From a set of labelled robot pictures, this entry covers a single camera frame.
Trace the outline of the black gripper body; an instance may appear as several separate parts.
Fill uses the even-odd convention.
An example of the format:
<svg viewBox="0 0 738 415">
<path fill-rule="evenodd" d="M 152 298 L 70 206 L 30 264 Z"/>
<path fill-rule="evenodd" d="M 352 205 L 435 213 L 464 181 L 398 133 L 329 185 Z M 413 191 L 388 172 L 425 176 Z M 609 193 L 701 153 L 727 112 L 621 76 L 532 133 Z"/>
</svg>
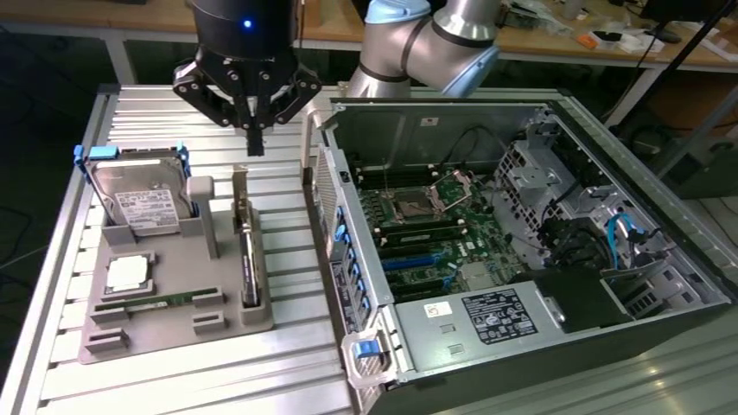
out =
<svg viewBox="0 0 738 415">
<path fill-rule="evenodd" d="M 194 61 L 228 96 L 256 98 L 258 74 L 276 76 L 272 99 L 286 89 L 301 68 L 293 52 L 297 35 L 294 1 L 192 1 L 197 32 Z"/>
</svg>

